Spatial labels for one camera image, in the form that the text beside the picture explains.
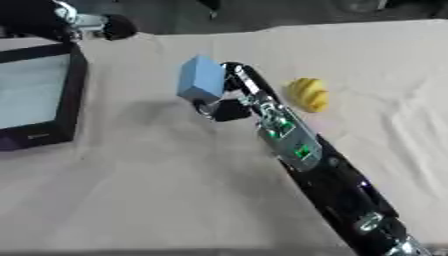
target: blue cube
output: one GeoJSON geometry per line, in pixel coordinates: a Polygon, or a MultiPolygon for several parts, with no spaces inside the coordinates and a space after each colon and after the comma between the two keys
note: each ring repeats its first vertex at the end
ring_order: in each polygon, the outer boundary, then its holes
{"type": "Polygon", "coordinates": [[[211,103],[224,93],[225,70],[208,57],[198,55],[182,66],[177,95],[190,102],[211,103]]]}

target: toy lemon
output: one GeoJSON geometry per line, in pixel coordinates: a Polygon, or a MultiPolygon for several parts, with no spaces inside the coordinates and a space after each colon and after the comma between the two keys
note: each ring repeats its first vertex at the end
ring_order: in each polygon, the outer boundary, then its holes
{"type": "Polygon", "coordinates": [[[320,112],[328,105],[328,91],[320,79],[300,78],[287,88],[290,99],[308,112],[320,112]]]}

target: gray floor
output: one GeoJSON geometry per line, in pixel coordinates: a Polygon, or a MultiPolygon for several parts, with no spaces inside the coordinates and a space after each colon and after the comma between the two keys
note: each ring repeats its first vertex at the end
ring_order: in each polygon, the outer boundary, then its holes
{"type": "Polygon", "coordinates": [[[424,8],[405,5],[379,13],[354,14],[337,7],[342,0],[222,0],[219,16],[193,0],[68,0],[81,12],[119,13],[139,30],[153,34],[254,31],[279,25],[422,19],[424,8]]]}

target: white tablecloth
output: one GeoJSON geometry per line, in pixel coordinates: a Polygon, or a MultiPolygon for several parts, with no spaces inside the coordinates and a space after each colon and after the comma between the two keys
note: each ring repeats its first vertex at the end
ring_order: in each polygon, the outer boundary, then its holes
{"type": "Polygon", "coordinates": [[[0,154],[0,250],[342,246],[266,153],[253,120],[214,124],[175,96],[180,66],[199,53],[253,65],[279,91],[297,77],[323,79],[329,108],[299,115],[415,237],[448,243],[446,21],[81,45],[91,65],[76,140],[0,154]]]}

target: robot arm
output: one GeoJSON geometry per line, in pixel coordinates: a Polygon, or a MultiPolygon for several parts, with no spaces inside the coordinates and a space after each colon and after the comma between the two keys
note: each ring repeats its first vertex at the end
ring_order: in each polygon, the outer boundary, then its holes
{"type": "Polygon", "coordinates": [[[76,42],[89,36],[117,40],[137,32],[123,16],[79,14],[57,0],[1,1],[0,26],[60,42],[76,42]]]}
{"type": "Polygon", "coordinates": [[[369,180],[283,105],[252,67],[241,63],[221,66],[226,70],[224,90],[240,90],[244,97],[238,99],[239,105],[220,100],[211,107],[210,103],[194,101],[199,113],[216,121],[246,118],[249,110],[255,113],[258,135],[298,188],[358,255],[431,255],[407,233],[397,212],[369,180]]]}

